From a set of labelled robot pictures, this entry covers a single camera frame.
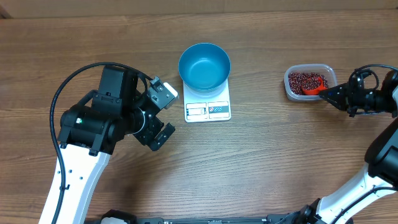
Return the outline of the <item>orange scoop with blue handle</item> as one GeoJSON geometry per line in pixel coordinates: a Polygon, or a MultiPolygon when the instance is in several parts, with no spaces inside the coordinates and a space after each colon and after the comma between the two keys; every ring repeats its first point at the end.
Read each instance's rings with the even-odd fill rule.
{"type": "Polygon", "coordinates": [[[320,77],[309,78],[302,83],[301,89],[305,95],[318,95],[319,92],[326,90],[323,79],[320,77]]]}

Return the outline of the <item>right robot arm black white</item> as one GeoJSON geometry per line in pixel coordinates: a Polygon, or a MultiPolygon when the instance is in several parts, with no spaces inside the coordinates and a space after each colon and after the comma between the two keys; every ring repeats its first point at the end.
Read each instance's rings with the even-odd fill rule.
{"type": "MultiPolygon", "coordinates": [[[[370,67],[355,70],[341,85],[322,90],[320,98],[350,117],[390,113],[397,119],[397,69],[383,82],[366,89],[364,79],[374,75],[370,67]]],[[[352,223],[352,217],[376,200],[397,192],[397,121],[393,121],[368,147],[363,168],[334,193],[304,206],[292,223],[352,223]]]]}

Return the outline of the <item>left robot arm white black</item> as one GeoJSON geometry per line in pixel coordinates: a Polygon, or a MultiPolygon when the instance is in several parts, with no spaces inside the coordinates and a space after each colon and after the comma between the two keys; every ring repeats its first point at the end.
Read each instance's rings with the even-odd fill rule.
{"type": "Polygon", "coordinates": [[[50,133],[57,163],[40,223],[84,223],[94,189],[116,144],[133,135],[157,151],[175,127],[156,116],[178,99],[178,92],[159,77],[148,77],[116,62],[98,62],[73,72],[59,86],[50,105],[50,133]],[[89,91],[60,119],[55,131],[55,105],[67,83],[79,73],[103,67],[99,87],[89,91]]]}

